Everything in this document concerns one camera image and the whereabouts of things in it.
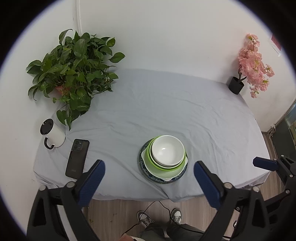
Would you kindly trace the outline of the person left hand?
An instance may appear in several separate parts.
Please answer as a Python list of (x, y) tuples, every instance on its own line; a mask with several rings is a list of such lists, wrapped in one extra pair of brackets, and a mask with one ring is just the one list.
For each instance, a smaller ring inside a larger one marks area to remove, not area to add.
[(136, 237), (132, 237), (124, 233), (118, 241), (137, 241)]

